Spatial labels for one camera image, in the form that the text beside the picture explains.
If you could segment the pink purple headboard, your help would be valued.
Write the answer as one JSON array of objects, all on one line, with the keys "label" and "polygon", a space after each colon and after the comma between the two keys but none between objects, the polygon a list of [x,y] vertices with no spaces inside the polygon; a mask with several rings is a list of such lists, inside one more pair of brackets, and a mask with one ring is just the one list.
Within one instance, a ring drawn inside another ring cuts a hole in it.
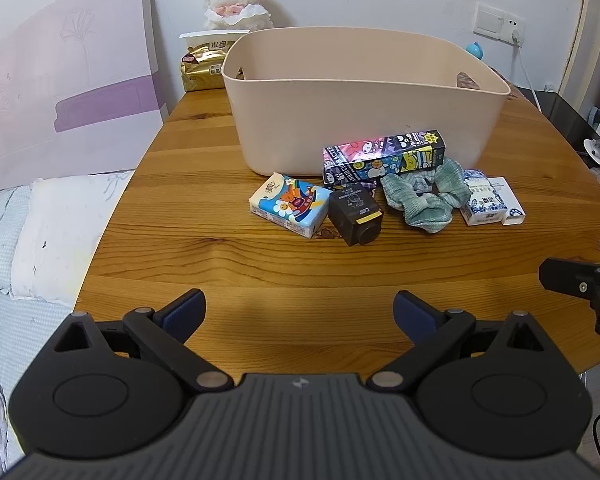
[{"label": "pink purple headboard", "polygon": [[134,169],[164,118],[151,0],[56,0],[0,42],[0,190]]}]

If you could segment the white pillow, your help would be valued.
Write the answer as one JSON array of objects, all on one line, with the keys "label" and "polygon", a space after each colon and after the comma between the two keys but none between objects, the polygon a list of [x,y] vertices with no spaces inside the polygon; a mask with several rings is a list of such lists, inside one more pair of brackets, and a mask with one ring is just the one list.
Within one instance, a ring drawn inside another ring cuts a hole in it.
[{"label": "white pillow", "polygon": [[72,308],[131,171],[37,180],[12,259],[10,294]]}]

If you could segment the black cabinet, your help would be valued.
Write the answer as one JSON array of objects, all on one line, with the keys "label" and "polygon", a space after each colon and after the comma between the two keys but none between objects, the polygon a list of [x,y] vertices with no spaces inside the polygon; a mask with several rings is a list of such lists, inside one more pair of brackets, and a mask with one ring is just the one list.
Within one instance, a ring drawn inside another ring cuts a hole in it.
[{"label": "black cabinet", "polygon": [[593,139],[595,130],[556,92],[535,91],[543,115],[567,140],[588,168],[600,168],[585,151],[584,141]]}]

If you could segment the colourful cartoon long box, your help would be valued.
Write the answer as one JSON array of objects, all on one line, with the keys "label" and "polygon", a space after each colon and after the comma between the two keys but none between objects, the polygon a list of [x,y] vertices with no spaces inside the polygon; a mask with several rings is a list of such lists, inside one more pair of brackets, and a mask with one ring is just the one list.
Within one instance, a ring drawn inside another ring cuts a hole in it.
[{"label": "colourful cartoon long box", "polygon": [[388,174],[436,168],[444,162],[438,130],[404,132],[328,146],[323,150],[323,183],[336,188],[377,181]]}]

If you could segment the small black box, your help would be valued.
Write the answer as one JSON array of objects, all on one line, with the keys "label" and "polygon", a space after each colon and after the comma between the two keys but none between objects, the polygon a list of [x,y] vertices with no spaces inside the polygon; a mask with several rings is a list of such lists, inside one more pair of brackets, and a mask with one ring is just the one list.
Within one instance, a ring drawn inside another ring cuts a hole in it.
[{"label": "small black box", "polygon": [[376,240],[384,213],[367,188],[351,184],[330,193],[328,216],[347,245],[353,246]]}]

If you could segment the beige plastic storage bin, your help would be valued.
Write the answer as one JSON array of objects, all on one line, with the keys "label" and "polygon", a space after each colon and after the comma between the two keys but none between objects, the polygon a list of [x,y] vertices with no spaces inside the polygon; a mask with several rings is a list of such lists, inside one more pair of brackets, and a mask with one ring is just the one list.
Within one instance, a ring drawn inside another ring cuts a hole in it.
[{"label": "beige plastic storage bin", "polygon": [[474,166],[510,93],[452,42],[356,27],[250,32],[222,76],[245,162],[264,176],[317,176],[326,146],[426,130]]}]

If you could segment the gold snack bag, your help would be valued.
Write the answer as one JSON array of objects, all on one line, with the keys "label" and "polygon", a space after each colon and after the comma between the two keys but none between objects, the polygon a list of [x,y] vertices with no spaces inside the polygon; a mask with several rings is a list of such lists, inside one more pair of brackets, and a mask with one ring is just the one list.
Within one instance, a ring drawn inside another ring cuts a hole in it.
[{"label": "gold snack bag", "polygon": [[222,89],[222,66],[235,41],[213,41],[188,47],[180,71],[185,92]]}]

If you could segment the white wall switch socket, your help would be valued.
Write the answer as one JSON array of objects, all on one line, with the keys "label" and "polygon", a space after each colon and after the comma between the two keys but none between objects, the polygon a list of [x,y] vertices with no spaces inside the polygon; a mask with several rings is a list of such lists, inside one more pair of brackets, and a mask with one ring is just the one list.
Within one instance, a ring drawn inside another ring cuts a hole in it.
[{"label": "white wall switch socket", "polygon": [[479,2],[476,7],[474,33],[521,47],[526,39],[526,20],[520,16]]}]

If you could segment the green fabric scrunchie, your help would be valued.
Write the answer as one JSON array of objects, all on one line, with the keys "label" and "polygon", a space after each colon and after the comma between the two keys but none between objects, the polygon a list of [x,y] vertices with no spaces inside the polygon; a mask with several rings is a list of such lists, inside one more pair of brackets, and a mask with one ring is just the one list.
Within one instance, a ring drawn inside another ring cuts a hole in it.
[{"label": "green fabric scrunchie", "polygon": [[387,204],[402,212],[405,223],[429,234],[445,229],[453,211],[467,205],[471,196],[462,166],[450,158],[436,168],[387,174],[380,183]]}]

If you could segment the cartoon tissue pack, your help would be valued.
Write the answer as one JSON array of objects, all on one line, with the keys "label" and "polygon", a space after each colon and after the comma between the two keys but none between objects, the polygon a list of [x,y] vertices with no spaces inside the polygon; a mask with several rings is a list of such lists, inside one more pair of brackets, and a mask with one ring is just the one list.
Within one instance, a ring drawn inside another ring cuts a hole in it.
[{"label": "cartoon tissue pack", "polygon": [[312,238],[328,213],[327,188],[274,172],[249,199],[253,214]]}]

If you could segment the small white card box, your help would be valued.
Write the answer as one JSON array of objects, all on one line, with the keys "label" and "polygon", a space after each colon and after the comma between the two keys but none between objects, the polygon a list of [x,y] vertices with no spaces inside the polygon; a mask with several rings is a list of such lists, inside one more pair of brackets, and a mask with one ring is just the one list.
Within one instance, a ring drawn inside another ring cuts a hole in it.
[{"label": "small white card box", "polygon": [[503,226],[519,226],[526,220],[526,212],[518,202],[515,193],[504,177],[489,179],[494,191],[501,197],[506,206],[506,215],[502,220]]}]

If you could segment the blue bird figurine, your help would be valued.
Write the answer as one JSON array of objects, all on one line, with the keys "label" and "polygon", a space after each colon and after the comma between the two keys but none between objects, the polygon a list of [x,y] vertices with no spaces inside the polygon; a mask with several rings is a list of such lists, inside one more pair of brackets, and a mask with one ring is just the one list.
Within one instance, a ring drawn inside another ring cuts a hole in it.
[{"label": "blue bird figurine", "polygon": [[468,46],[466,47],[466,51],[473,55],[475,58],[478,58],[478,60],[483,59],[483,50],[480,44],[478,44],[478,42],[468,44]]}]

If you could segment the blue white floral tissue pack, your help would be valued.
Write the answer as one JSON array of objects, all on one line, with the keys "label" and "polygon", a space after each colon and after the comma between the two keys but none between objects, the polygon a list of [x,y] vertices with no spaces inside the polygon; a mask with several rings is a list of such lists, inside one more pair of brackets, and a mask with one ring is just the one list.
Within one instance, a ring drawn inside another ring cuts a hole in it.
[{"label": "blue white floral tissue pack", "polygon": [[506,217],[507,207],[488,177],[480,170],[466,169],[463,180],[469,188],[470,197],[460,208],[460,213],[468,226],[501,223]]}]

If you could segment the light blue bedsheet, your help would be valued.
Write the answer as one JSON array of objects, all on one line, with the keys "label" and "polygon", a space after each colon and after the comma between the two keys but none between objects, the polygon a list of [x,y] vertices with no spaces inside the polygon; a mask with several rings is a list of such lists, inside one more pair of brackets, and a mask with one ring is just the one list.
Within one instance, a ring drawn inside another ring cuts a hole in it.
[{"label": "light blue bedsheet", "polygon": [[69,313],[62,304],[12,296],[12,263],[29,212],[29,185],[0,192],[0,476],[23,456],[8,418],[16,383]]}]

